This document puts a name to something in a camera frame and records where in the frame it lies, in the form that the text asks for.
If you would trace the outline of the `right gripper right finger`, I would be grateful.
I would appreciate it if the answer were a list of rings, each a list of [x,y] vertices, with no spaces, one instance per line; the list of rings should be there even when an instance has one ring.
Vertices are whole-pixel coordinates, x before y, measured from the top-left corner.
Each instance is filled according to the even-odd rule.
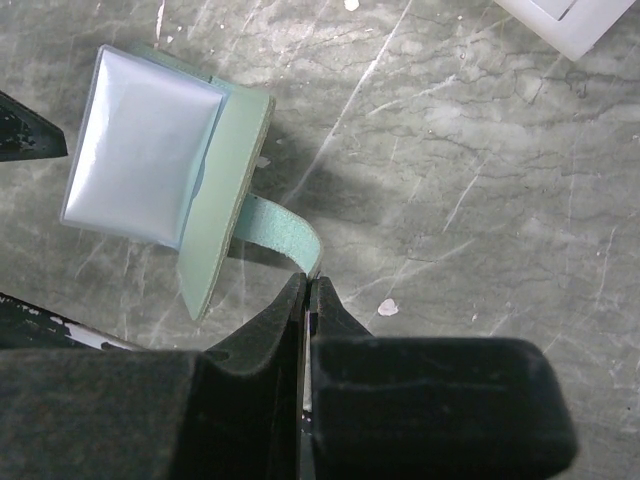
[[[311,451],[319,479],[548,479],[579,442],[534,344],[381,337],[332,282],[310,293]]]

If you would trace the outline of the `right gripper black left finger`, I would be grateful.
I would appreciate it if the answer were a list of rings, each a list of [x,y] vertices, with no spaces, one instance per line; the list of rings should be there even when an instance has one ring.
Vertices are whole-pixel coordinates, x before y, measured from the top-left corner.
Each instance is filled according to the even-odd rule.
[[[306,278],[205,350],[1,348],[5,479],[294,479]]]

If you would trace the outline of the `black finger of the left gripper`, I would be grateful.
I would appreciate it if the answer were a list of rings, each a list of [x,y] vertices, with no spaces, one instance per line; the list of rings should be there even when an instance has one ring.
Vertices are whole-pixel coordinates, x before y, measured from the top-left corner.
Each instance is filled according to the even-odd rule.
[[[1,162],[68,155],[64,132],[24,104],[1,92]]]

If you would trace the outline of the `mint green card holder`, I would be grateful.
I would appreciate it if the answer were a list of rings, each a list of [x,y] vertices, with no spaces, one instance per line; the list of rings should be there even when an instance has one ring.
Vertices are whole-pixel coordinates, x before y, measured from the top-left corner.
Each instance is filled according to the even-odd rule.
[[[274,107],[265,92],[155,49],[100,47],[62,224],[175,250],[181,296],[196,320],[233,239],[315,276],[323,247],[314,228],[250,190]]]

